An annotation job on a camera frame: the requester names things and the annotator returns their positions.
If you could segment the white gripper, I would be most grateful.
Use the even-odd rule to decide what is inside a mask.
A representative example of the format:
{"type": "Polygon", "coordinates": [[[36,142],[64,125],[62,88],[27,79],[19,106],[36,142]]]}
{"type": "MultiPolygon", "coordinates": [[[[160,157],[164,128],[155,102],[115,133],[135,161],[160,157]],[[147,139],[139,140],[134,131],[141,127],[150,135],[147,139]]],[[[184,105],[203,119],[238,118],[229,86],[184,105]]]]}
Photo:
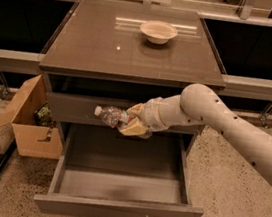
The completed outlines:
{"type": "Polygon", "coordinates": [[[168,126],[164,125],[160,117],[161,100],[162,98],[157,97],[144,104],[139,103],[128,108],[127,112],[138,118],[134,118],[129,124],[119,127],[119,132],[128,137],[143,135],[147,130],[159,132],[168,129],[168,126]]]}

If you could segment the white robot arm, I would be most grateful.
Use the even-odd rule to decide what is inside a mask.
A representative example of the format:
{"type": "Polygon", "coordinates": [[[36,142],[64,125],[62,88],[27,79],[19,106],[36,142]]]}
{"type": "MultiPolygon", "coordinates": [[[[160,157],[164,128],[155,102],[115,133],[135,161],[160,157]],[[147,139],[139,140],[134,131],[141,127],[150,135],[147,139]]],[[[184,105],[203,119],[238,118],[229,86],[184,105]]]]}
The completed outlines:
{"type": "Polygon", "coordinates": [[[219,132],[272,187],[272,136],[237,116],[208,86],[192,84],[181,94],[150,99],[129,109],[135,116],[120,129],[138,136],[173,126],[205,124],[219,132]]]}

